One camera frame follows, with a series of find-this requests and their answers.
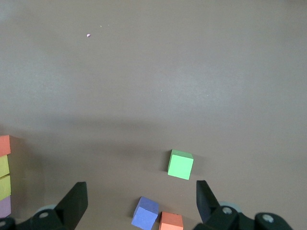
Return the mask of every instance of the gray surface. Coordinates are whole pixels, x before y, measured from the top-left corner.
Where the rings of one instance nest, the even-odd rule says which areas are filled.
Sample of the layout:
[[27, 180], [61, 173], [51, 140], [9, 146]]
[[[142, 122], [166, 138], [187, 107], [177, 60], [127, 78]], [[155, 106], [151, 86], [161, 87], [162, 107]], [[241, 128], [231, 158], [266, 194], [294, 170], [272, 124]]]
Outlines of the gray surface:
[[[0, 39], [19, 220], [87, 181], [79, 230], [137, 229], [140, 196], [189, 230], [205, 179], [306, 228], [306, 1], [2, 0]], [[194, 154], [189, 181], [171, 149]]]

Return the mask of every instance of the block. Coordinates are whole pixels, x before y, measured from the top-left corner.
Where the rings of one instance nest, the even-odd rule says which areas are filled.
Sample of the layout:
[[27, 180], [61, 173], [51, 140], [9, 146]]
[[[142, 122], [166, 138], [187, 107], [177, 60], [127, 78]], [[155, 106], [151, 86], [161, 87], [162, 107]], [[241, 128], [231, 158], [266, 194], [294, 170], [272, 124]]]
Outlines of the block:
[[11, 195], [11, 177], [9, 175], [0, 178], [0, 200]]
[[6, 218], [11, 214], [11, 196], [0, 200], [0, 218]]
[[0, 157], [0, 178], [9, 174], [9, 163], [8, 163], [8, 156], [2, 156]]
[[0, 157], [11, 153], [10, 136], [0, 136]]
[[159, 204], [141, 197], [134, 211], [132, 225], [144, 230], [151, 230], [158, 217]]
[[162, 212], [159, 230], [183, 230], [182, 215]]
[[192, 154], [173, 149], [168, 164], [168, 175], [188, 180], [193, 161]]

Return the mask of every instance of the yellow cube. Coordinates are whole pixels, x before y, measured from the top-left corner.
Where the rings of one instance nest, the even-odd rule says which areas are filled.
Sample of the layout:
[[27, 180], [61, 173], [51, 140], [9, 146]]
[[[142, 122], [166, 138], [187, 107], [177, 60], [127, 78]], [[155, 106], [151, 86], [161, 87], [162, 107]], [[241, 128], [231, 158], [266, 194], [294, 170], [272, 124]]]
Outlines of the yellow cube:
[[8, 163], [8, 156], [4, 155], [0, 157], [0, 178], [9, 174], [9, 163]]
[[11, 195], [11, 177], [9, 175], [0, 178], [0, 200]]

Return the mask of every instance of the foam block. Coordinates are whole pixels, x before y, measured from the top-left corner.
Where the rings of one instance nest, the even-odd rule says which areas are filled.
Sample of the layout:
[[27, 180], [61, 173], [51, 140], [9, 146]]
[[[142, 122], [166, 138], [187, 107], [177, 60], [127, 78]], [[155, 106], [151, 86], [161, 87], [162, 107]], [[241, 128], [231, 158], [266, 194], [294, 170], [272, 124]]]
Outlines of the foam block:
[[159, 230], [183, 230], [182, 215], [162, 212]]
[[10, 136], [0, 136], [0, 157], [11, 153]]
[[173, 149], [168, 164], [168, 175], [188, 180], [193, 161], [192, 154]]
[[9, 175], [0, 178], [0, 200], [11, 195], [11, 177]]
[[158, 217], [159, 204], [141, 197], [134, 211], [132, 225], [144, 230], [151, 230]]
[[0, 218], [6, 218], [11, 214], [11, 196], [0, 200]]
[[9, 174], [9, 163], [8, 163], [8, 156], [2, 156], [0, 157], [0, 178]]

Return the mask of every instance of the blue cube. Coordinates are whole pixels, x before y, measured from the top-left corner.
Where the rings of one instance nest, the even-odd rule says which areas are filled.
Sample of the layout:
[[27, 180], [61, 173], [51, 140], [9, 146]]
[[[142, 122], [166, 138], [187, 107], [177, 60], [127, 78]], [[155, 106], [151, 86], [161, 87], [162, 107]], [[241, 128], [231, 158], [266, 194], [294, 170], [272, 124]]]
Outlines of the blue cube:
[[159, 204], [142, 196], [134, 211], [132, 224], [144, 230], [151, 230], [158, 212]]

